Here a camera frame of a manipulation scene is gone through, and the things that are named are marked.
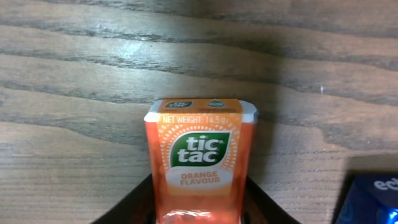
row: green logo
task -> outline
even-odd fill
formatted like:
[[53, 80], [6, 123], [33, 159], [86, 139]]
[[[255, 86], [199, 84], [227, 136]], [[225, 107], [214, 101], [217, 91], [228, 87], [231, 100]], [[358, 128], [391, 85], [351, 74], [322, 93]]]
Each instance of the green logo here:
[[219, 163], [225, 156], [230, 132], [201, 131], [184, 134], [173, 144], [170, 166], [205, 167]]
[[225, 103], [221, 102], [220, 100], [212, 100], [207, 105], [210, 107], [223, 107], [225, 106]]
[[174, 101], [167, 103], [165, 108], [187, 108], [193, 104], [193, 101]]

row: white lid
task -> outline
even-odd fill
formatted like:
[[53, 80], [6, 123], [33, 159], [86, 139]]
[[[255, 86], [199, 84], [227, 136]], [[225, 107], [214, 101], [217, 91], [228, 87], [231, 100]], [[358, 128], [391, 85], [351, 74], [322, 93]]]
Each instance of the white lid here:
[[[160, 106], [162, 105], [163, 100], [157, 100], [149, 109], [149, 112], [145, 115], [144, 121], [146, 122], [158, 122], [159, 120], [159, 109]], [[257, 122], [257, 116], [258, 116], [258, 110], [257, 108], [252, 104], [248, 103], [243, 100], [239, 100], [240, 104], [242, 105], [242, 122], [244, 123], [256, 123]]]

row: tic tac box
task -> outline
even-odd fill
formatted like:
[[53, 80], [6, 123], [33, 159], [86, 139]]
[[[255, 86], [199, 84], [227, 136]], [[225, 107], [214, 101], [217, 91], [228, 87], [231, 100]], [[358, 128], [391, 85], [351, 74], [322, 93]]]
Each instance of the tic tac box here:
[[235, 99], [171, 99], [145, 117], [160, 224], [238, 224], [257, 109]]
[[336, 224], [398, 224], [398, 174], [357, 175]]

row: blue echo box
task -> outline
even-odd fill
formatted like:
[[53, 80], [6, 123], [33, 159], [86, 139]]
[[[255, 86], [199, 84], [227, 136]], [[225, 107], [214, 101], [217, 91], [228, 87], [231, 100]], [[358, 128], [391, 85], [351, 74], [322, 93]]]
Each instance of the blue echo box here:
[[336, 224], [398, 224], [398, 174], [357, 175]]

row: wooden surface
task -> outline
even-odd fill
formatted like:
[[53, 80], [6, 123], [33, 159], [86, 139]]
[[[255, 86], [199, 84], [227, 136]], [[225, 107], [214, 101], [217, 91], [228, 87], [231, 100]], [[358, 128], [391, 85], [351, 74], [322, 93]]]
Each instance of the wooden surface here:
[[249, 175], [330, 223], [347, 172], [398, 170], [395, 0], [0, 0], [0, 223], [89, 223], [150, 173], [166, 97], [248, 100]]

